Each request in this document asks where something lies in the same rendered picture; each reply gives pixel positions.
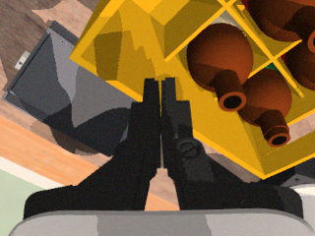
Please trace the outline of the yellow wooden crate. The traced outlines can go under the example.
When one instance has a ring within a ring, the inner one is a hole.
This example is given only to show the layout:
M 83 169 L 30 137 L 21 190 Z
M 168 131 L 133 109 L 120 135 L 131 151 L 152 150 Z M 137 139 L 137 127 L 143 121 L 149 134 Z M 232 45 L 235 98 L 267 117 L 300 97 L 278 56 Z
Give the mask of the yellow wooden crate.
M 69 58 L 138 101 L 145 79 L 155 78 L 160 113 L 161 81 L 175 77 L 176 100 L 190 99 L 194 137 L 265 179 L 315 156 L 315 131 L 270 147 L 260 127 L 221 110 L 216 94 L 194 82 L 184 46 L 225 9 L 251 44 L 250 77 L 271 62 L 282 72 L 292 95 L 287 125 L 315 112 L 315 91 L 295 82 L 281 58 L 302 40 L 269 38 L 240 0 L 99 0 Z

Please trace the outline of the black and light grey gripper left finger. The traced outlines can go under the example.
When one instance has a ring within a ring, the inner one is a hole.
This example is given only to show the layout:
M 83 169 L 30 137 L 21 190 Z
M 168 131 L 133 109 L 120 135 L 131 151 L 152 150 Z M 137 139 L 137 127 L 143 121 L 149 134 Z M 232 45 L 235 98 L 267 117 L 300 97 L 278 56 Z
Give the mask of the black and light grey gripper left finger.
M 132 102 L 127 140 L 78 185 L 38 191 L 24 217 L 56 210 L 145 210 L 150 181 L 160 168 L 161 115 L 158 81 L 144 81 L 143 101 Z

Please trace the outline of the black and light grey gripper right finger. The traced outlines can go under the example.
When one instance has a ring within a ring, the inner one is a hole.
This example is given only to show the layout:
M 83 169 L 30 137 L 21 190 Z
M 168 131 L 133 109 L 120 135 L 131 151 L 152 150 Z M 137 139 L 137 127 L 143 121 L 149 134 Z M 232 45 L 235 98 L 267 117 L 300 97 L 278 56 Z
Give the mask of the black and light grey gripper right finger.
M 194 139 L 190 101 L 176 100 L 175 77 L 161 81 L 161 145 L 180 210 L 267 208 L 304 219 L 302 199 L 293 189 L 243 182 L 206 155 Z

